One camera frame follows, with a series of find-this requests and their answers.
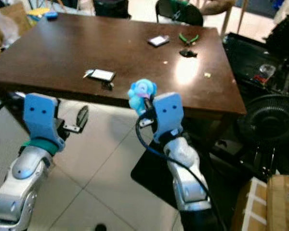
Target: black mat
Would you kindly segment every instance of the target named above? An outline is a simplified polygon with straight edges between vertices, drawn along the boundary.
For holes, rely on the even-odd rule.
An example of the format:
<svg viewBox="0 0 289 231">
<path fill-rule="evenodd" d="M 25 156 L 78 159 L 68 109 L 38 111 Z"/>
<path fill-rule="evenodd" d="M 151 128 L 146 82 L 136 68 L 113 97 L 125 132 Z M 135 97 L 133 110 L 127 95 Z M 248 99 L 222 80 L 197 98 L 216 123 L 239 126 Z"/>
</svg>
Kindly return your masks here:
<svg viewBox="0 0 289 231">
<path fill-rule="evenodd" d="M 241 7 L 244 0 L 237 0 L 236 6 Z M 270 0 L 249 0 L 246 9 L 249 13 L 254 13 L 268 18 L 274 18 L 277 10 L 273 8 L 273 3 Z"/>
<path fill-rule="evenodd" d="M 162 152 L 155 143 L 152 142 L 150 146 Z M 200 170 L 207 180 L 209 190 L 217 203 L 226 226 L 230 227 L 237 195 L 245 182 L 224 180 L 212 170 L 212 166 L 204 154 L 200 153 L 199 150 L 198 153 L 200 156 Z M 176 208 L 172 188 L 172 175 L 164 160 L 146 151 L 132 170 L 131 177 L 134 181 Z"/>
</svg>

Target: green band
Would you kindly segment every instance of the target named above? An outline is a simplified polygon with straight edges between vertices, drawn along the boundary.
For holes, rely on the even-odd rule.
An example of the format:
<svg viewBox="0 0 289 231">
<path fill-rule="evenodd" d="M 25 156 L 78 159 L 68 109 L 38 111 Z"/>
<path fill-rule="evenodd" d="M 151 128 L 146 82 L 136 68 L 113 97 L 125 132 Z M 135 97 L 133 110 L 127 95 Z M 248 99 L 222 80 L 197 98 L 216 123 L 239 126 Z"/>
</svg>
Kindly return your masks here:
<svg viewBox="0 0 289 231">
<path fill-rule="evenodd" d="M 42 140 L 42 139 L 36 139 L 36 140 L 25 142 L 22 146 L 38 147 L 38 148 L 48 151 L 52 156 L 54 156 L 59 149 L 54 143 L 47 141 L 47 140 Z"/>
</svg>

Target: black fan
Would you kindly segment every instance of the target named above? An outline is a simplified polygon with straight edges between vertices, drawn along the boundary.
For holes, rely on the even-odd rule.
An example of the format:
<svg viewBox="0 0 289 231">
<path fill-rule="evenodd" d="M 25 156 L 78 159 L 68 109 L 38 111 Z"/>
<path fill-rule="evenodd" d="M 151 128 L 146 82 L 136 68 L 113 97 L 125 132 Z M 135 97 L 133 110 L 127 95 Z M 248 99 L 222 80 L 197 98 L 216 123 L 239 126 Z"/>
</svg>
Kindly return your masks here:
<svg viewBox="0 0 289 231">
<path fill-rule="evenodd" d="M 237 133 L 244 144 L 289 144 L 289 97 L 265 95 L 251 101 L 247 115 L 237 120 Z"/>
</svg>

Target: tile floor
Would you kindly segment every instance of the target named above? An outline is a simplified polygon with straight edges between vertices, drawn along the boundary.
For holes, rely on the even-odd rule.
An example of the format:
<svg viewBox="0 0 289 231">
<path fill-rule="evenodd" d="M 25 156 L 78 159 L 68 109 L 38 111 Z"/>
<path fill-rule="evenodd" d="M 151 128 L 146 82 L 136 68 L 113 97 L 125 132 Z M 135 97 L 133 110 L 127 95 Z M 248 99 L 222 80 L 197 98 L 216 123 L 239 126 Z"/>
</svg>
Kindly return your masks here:
<svg viewBox="0 0 289 231">
<path fill-rule="evenodd" d="M 132 19 L 155 22 L 155 2 L 130 0 Z M 88 9 L 69 12 L 90 14 Z M 234 7 L 227 32 L 236 32 L 239 14 L 240 9 Z M 206 17 L 204 26 L 220 31 L 223 18 L 224 14 Z M 273 20 L 246 13 L 240 33 L 261 41 L 273 27 Z M 83 105 L 63 100 L 59 116 L 72 124 Z M 110 231 L 183 230 L 178 212 L 130 177 L 144 152 L 134 132 L 136 113 L 99 104 L 89 106 L 83 134 L 72 134 L 65 150 L 54 158 L 55 166 L 39 192 L 29 230 L 92 230 L 100 222 Z M 144 136 L 150 142 L 149 130 Z"/>
</svg>

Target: plastic bag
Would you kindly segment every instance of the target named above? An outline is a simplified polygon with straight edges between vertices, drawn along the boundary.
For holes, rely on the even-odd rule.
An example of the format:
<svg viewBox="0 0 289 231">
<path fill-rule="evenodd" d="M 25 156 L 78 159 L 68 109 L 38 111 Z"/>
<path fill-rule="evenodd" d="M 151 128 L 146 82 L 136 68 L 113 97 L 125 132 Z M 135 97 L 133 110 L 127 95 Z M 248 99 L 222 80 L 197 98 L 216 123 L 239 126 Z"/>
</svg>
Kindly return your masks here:
<svg viewBox="0 0 289 231">
<path fill-rule="evenodd" d="M 288 14 L 289 14 L 289 0 L 285 0 L 282 6 L 280 7 L 279 11 L 277 11 L 275 15 L 274 23 L 279 24 L 287 17 Z"/>
<path fill-rule="evenodd" d="M 3 47 L 7 48 L 19 39 L 18 26 L 13 19 L 0 12 L 0 31 L 3 34 Z"/>
</svg>

